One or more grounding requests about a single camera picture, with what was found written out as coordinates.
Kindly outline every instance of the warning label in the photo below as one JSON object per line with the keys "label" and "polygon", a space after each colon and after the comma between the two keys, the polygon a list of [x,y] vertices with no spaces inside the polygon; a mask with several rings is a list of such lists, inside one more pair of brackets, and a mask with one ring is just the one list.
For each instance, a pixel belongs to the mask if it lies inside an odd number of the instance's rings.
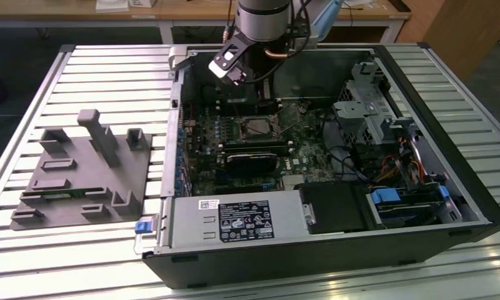
{"label": "warning label", "polygon": [[274,237],[268,201],[218,204],[218,224],[225,243]]}

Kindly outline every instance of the aluminum extrusion table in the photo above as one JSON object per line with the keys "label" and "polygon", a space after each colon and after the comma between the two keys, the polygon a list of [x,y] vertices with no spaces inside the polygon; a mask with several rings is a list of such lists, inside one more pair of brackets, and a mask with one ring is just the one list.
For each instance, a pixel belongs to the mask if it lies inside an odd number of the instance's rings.
{"label": "aluminum extrusion table", "polygon": [[[429,49],[413,44],[387,49],[500,204],[500,124]],[[114,134],[140,127],[154,135],[144,214],[158,212],[172,87],[168,51],[166,45],[62,47],[0,159],[0,299],[500,297],[500,233],[419,264],[173,291],[140,260],[154,237],[136,244],[133,222],[9,230],[42,152],[37,139],[52,126],[62,126],[69,136],[86,136],[74,122],[80,109],[98,109],[100,122]]]}

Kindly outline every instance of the blue latch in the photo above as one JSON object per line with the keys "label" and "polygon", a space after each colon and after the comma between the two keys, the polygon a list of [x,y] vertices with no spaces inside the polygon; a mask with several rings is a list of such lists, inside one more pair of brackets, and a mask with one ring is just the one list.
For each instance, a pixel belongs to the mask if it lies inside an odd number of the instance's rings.
{"label": "blue latch", "polygon": [[400,196],[396,189],[377,189],[369,194],[375,204],[399,202]]}
{"label": "blue latch", "polygon": [[153,231],[153,220],[137,221],[137,223],[134,223],[136,234],[152,233],[152,231]]}
{"label": "blue latch", "polygon": [[448,199],[451,197],[445,186],[439,186],[439,192],[441,193],[443,199]]}

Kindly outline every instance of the metal bracket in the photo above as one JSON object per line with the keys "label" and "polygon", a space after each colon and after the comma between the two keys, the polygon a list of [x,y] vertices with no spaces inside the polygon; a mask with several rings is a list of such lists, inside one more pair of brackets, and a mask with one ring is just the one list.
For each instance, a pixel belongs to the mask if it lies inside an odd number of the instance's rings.
{"label": "metal bracket", "polygon": [[186,65],[186,46],[173,46],[168,51],[168,67],[172,71],[180,70]]}

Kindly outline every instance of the gray base plate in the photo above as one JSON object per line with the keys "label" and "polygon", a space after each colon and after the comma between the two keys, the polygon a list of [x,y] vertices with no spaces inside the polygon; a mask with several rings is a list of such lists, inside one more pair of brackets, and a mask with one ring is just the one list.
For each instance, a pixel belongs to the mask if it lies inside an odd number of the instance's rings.
{"label": "gray base plate", "polygon": [[[20,220],[20,222],[12,221],[10,229],[24,230],[137,220],[142,213],[152,145],[152,135],[145,134],[144,136],[148,142],[148,149],[145,151],[130,151],[125,136],[114,136],[118,144],[116,155],[120,158],[121,165],[112,168],[108,167],[104,158],[94,151],[90,144],[90,137],[72,137],[68,142],[62,142],[61,146],[66,151],[66,154],[60,154],[62,157],[58,157],[60,155],[56,156],[56,154],[50,156],[45,151],[38,160],[25,193],[36,191],[33,187],[37,185],[37,181],[66,179],[69,181],[69,188],[52,190],[50,193],[54,193],[57,196],[45,196],[40,201],[28,202],[21,197],[22,202],[13,212],[13,220],[16,214],[20,216],[22,213],[29,215],[29,211],[25,211],[26,209],[36,209],[42,216]],[[44,171],[41,169],[44,163],[60,158],[72,158],[76,162],[76,168],[56,171]],[[72,198],[66,196],[66,190],[89,188],[108,188],[112,193],[118,193],[122,201],[125,201],[126,195],[132,191],[136,199],[133,209],[125,211],[126,207],[116,208],[112,206],[110,197],[105,199],[102,197],[100,199],[88,199],[86,197]],[[89,204],[104,205],[106,210],[102,209],[100,211],[100,216],[96,216],[96,213],[92,217],[84,216],[85,208],[82,206]]]}

